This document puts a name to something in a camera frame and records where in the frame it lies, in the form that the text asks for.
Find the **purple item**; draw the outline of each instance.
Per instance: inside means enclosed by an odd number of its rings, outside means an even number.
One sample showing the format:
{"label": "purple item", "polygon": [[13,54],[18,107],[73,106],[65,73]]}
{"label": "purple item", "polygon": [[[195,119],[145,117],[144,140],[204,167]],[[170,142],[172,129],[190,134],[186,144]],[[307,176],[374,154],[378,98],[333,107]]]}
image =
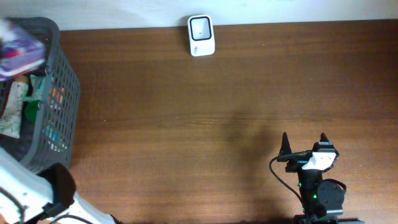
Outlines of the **purple item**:
{"label": "purple item", "polygon": [[0,19],[0,82],[37,69],[45,61],[45,46],[24,29]]}

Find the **white device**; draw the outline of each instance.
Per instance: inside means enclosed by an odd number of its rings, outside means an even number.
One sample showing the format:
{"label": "white device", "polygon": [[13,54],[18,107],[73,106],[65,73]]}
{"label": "white device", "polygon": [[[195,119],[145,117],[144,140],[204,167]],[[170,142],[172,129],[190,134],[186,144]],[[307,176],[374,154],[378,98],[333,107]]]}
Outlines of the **white device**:
{"label": "white device", "polygon": [[210,16],[198,15],[189,17],[188,34],[192,56],[211,55],[215,52],[216,43],[213,22]]}
{"label": "white device", "polygon": [[[43,207],[53,203],[53,189],[44,178],[34,175],[19,164],[0,147],[0,188],[10,193],[24,208],[24,222],[43,212]],[[115,224],[111,215],[104,214],[83,200],[78,192],[73,196],[74,203],[61,214],[49,218],[54,220],[69,214],[83,218],[93,224]],[[0,194],[0,214],[8,223],[18,222],[20,211],[5,195]],[[82,223],[71,218],[58,221],[61,224]]]}

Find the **white wall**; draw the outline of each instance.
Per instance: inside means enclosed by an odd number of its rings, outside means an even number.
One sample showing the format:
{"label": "white wall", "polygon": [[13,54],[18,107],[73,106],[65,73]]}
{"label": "white wall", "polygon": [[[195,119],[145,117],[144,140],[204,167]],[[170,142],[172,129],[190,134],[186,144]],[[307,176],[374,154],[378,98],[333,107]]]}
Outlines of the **white wall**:
{"label": "white wall", "polygon": [[397,19],[398,0],[0,0],[0,16],[44,16],[62,30]]}

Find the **wooden table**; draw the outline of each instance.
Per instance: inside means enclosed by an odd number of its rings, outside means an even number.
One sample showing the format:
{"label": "wooden table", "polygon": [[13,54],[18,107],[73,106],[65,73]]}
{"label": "wooden table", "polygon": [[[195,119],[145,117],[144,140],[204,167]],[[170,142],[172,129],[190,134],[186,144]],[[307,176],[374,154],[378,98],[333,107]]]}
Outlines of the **wooden table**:
{"label": "wooden table", "polygon": [[[71,171],[125,223],[230,223],[301,214],[269,172],[325,132],[348,186],[343,217],[398,222],[398,21],[62,32],[81,85]],[[298,189],[296,174],[274,169]]]}

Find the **basket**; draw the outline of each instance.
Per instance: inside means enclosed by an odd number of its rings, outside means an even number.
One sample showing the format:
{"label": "basket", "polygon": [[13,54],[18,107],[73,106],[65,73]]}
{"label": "basket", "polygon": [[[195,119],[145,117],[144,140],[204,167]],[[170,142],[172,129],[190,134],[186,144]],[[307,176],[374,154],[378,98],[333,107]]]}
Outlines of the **basket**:
{"label": "basket", "polygon": [[[56,162],[69,168],[80,84],[60,46],[59,28],[44,17],[10,20],[45,44],[46,61],[32,73],[46,79],[35,124],[22,115],[20,139],[1,136],[0,145],[34,173]],[[6,97],[7,94],[0,95],[0,105],[6,102]]]}

